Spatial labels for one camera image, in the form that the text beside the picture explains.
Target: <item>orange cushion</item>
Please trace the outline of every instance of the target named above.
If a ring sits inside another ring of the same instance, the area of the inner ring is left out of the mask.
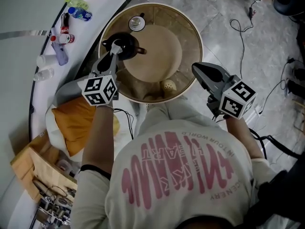
[[[73,99],[52,109],[56,123],[60,129],[70,156],[81,151],[87,142],[95,107],[90,106],[83,97]],[[119,121],[113,115],[113,135],[120,128]]]

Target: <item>water bottle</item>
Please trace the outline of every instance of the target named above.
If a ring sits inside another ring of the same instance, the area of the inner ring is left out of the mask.
[[[82,9],[80,7],[70,7],[68,13],[72,17],[82,21],[89,21],[92,18],[92,13],[87,12],[85,9]]]
[[[89,5],[84,0],[65,0],[68,7],[80,7],[85,10],[89,8]]]
[[[52,78],[53,76],[54,76],[54,69],[49,68],[49,69],[37,72],[34,75],[33,80],[36,82],[41,82],[41,81],[48,80],[48,79]]]

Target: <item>black wristband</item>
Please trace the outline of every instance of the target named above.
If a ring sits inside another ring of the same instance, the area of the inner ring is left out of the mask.
[[[96,167],[96,166],[93,166],[93,165],[83,165],[81,167],[81,171],[84,171],[84,170],[93,170],[93,171],[96,171],[98,173],[100,173],[103,177],[106,177],[108,180],[110,180],[111,178],[111,174],[109,174],[108,172],[106,171],[103,171],[102,169]]]
[[[229,119],[229,118],[231,118],[231,116],[230,116],[230,115],[228,115],[228,114],[224,114],[224,119],[225,119],[225,120],[227,120],[227,119]]]

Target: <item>white table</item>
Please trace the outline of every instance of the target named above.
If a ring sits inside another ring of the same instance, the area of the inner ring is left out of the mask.
[[[30,119],[32,138],[45,130],[45,113],[51,105],[56,91],[65,82],[74,79],[94,41],[126,0],[85,1],[88,2],[88,11],[92,12],[93,17],[87,22],[70,18],[69,33],[75,35],[75,42],[64,46],[69,57],[69,62],[64,66],[53,65],[52,67],[55,70],[54,76],[49,80],[37,82],[34,86],[32,95],[34,113]],[[60,26],[61,19],[55,25],[57,33],[60,33]],[[50,41],[46,45],[44,54],[54,54]]]

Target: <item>round tray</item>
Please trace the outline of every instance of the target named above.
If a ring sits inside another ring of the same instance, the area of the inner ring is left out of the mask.
[[[164,97],[160,82],[144,82],[135,78],[126,69],[123,61],[118,63],[117,81],[120,82],[119,91],[128,99],[137,103],[164,103],[181,96],[194,83],[192,64],[201,62],[203,59],[202,38],[192,21],[179,10],[160,3],[141,3],[123,10],[108,23],[99,43],[99,57],[106,53],[102,41],[108,39],[111,35],[117,32],[128,32],[136,37],[137,32],[129,28],[128,22],[132,17],[139,16],[141,13],[144,13],[145,26],[162,26],[170,30],[180,43],[182,49],[181,62],[178,70],[169,77],[175,82],[177,91]],[[153,96],[155,100],[144,100],[149,95]]]

